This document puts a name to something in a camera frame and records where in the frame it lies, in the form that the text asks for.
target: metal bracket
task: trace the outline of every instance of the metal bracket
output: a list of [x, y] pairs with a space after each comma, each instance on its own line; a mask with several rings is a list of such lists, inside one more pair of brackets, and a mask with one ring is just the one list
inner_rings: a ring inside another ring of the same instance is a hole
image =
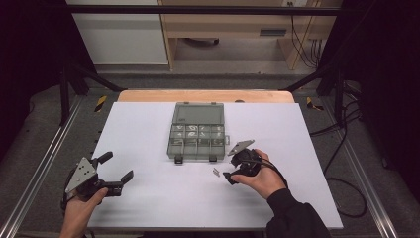
[[248, 145], [252, 144], [255, 140], [242, 141], [238, 142], [234, 148], [229, 152], [228, 156], [233, 156], [238, 154], [240, 151], [244, 150]]
[[95, 168], [93, 168], [92, 164], [83, 157], [77, 165], [77, 168], [74, 171], [68, 186], [65, 188], [65, 192], [70, 193], [95, 175]]

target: black sleeve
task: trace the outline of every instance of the black sleeve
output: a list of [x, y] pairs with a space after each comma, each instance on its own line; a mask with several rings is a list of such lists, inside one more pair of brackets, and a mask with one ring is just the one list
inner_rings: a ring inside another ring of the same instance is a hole
[[289, 189], [276, 191], [266, 201], [274, 212], [266, 225], [268, 238], [331, 237], [315, 209], [295, 200]]

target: white cabinet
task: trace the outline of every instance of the white cabinet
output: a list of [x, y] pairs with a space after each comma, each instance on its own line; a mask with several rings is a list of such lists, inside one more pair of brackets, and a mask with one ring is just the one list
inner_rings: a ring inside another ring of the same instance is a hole
[[[156, 5], [155, 0], [67, 0], [67, 4]], [[94, 64], [168, 64], [158, 14], [73, 14]]]

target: small object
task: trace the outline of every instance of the small object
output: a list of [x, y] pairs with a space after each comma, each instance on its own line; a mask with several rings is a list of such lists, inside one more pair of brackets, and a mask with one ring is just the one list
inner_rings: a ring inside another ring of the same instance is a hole
[[216, 175], [217, 177], [220, 176], [220, 173], [218, 170], [216, 170], [216, 168], [213, 168], [213, 174]]
[[183, 163], [183, 157], [181, 155], [175, 156], [174, 159], [175, 159], [175, 164], [176, 165], [182, 165], [182, 163]]

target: gray storage container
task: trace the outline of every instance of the gray storage container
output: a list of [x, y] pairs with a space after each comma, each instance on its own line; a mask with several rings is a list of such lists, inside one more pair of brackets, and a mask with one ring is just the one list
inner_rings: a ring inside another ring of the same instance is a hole
[[222, 103], [176, 103], [167, 154], [183, 160], [217, 162], [225, 156], [225, 118]]

